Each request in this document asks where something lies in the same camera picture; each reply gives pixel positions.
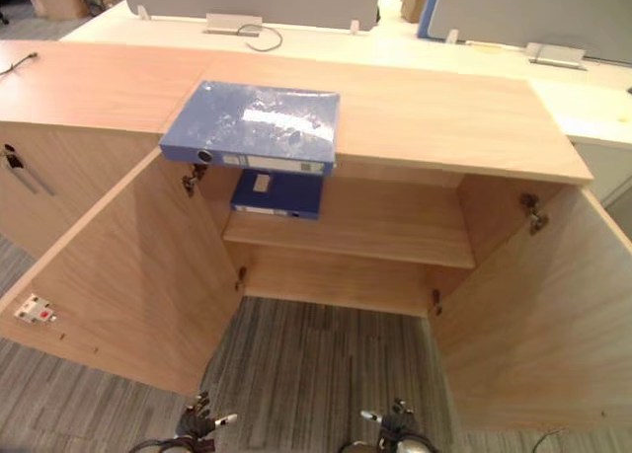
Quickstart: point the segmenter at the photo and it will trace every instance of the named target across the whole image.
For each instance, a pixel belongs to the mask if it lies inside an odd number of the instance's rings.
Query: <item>blue binder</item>
[[[236,211],[318,219],[322,177],[247,169],[233,192]]]
[[[339,106],[333,92],[204,81],[160,147],[169,160],[329,175]]]

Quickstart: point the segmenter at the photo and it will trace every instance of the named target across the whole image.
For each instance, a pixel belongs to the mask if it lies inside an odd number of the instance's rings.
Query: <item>open cabinet door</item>
[[[205,201],[181,185],[188,171],[152,150],[0,299],[0,335],[195,392],[241,293]],[[31,294],[56,321],[14,317]]]
[[[465,428],[632,421],[632,247],[563,189],[431,314]]]

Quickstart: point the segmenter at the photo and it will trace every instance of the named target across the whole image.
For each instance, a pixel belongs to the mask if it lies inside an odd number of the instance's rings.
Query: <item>white desk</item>
[[[602,177],[608,165],[592,168],[603,185],[593,188],[604,200],[624,181],[632,178],[632,68],[586,62],[588,71],[569,70],[529,63],[523,52],[510,47],[446,45],[420,40],[417,25],[399,15],[400,0],[380,0],[381,23],[368,33],[307,27],[275,26],[283,34],[283,45],[273,54],[327,61],[426,68],[526,79],[574,142],[587,161],[595,146],[599,162],[608,153],[619,158],[616,177]],[[203,34],[204,20],[158,18],[141,21],[122,2],[75,30],[63,40],[129,43],[183,48],[207,48],[256,53],[245,45],[255,40],[260,46],[277,40],[272,34],[259,38]],[[622,153],[617,149],[629,149]]]

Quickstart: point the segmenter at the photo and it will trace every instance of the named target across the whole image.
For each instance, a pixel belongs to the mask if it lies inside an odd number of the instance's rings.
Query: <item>white label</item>
[[[257,208],[255,206],[236,206],[238,211],[248,211],[249,213],[261,213],[261,214],[275,214],[273,209],[269,208]]]
[[[301,162],[298,160],[271,159],[269,157],[248,156],[250,167],[260,169],[286,170],[291,172],[301,172],[303,174],[321,175],[325,170],[325,164],[317,162]]]
[[[221,158],[224,161],[224,164],[239,165],[239,156],[237,155],[224,154]]]
[[[255,185],[253,186],[253,191],[256,191],[258,193],[267,193],[269,186],[270,175],[257,174],[257,177],[255,178]]]

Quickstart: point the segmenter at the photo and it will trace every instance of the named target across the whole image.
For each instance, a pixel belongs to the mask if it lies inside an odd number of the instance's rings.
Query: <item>black cable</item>
[[[196,450],[191,446],[191,442],[182,438],[170,438],[168,440],[145,440],[134,446],[128,453],[136,453],[150,446],[158,446],[159,452],[167,451],[171,448],[185,448],[187,451],[195,452]]]
[[[29,58],[37,58],[37,57],[38,57],[38,53],[36,51],[29,53],[27,56],[22,58],[20,61],[17,61],[16,63],[11,63],[11,66],[9,68],[7,68],[6,70],[0,71],[0,76],[6,75],[7,73],[11,73],[13,70],[15,70],[17,67],[19,67],[25,61],[27,61]]]
[[[546,433],[544,433],[542,436],[540,436],[540,439],[535,442],[535,445],[533,445],[533,449],[531,450],[531,453],[536,453],[538,447],[549,436],[557,435],[560,431],[563,431],[563,430],[564,430],[564,428],[555,428],[554,430],[549,430]]]
[[[244,24],[239,29],[237,29],[237,32],[235,33],[235,35],[239,36],[241,31],[243,31],[247,27],[254,27],[255,29],[259,29],[260,31],[271,31],[271,32],[274,32],[276,34],[276,36],[278,37],[278,43],[273,45],[273,46],[271,46],[271,47],[269,47],[269,48],[257,48],[254,45],[250,45],[248,42],[246,42],[246,45],[248,45],[249,48],[252,48],[255,51],[263,51],[263,52],[265,52],[265,51],[276,50],[281,45],[283,45],[283,36],[280,34],[280,32],[277,29],[275,29],[273,27],[268,27],[268,26],[261,26],[259,24]]]

